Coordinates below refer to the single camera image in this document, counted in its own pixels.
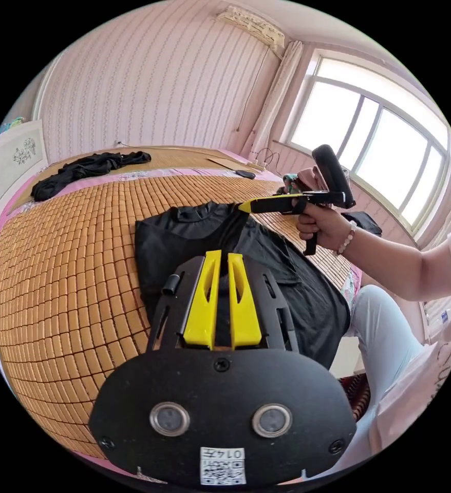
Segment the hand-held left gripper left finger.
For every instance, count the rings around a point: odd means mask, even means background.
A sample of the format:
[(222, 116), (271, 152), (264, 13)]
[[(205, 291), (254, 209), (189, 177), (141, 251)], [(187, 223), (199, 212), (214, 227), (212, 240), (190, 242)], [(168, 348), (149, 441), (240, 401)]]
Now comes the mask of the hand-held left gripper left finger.
[(221, 250), (204, 257), (183, 333), (187, 345), (213, 345), (221, 267)]

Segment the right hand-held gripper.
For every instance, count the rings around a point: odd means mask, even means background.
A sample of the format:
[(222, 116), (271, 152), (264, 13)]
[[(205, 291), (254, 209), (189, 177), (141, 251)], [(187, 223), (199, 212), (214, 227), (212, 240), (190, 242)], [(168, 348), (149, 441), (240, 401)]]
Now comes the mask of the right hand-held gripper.
[[(345, 206), (345, 202), (344, 192), (314, 191), (254, 198), (239, 204), (237, 208), (242, 212), (253, 214), (279, 212), (284, 215), (302, 215), (306, 212), (307, 204), (311, 204), (313, 208), (318, 207), (321, 210), (329, 210), (332, 205)], [(334, 254), (337, 256), (345, 252), (355, 237), (356, 223), (351, 221), (348, 224), (350, 229), (346, 231), (346, 237), (339, 247), (334, 250)], [(316, 253), (317, 234), (319, 231), (319, 227), (316, 226), (316, 230), (306, 240), (306, 246), (303, 251), (304, 256), (313, 256)]]

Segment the person's right hand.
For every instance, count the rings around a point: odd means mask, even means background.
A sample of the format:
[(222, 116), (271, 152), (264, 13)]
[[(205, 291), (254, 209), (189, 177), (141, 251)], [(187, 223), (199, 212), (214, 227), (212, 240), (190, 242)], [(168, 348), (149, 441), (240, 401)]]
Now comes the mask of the person's right hand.
[(319, 245), (341, 255), (354, 238), (357, 225), (327, 206), (308, 203), (297, 217), (296, 228), (300, 239), (317, 236)]

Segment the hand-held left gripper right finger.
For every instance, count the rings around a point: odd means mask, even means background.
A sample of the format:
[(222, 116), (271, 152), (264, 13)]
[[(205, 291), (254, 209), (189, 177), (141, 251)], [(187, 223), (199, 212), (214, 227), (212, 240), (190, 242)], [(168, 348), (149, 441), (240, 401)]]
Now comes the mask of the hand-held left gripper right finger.
[(257, 346), (262, 333), (241, 254), (228, 254), (228, 276), (232, 346)]

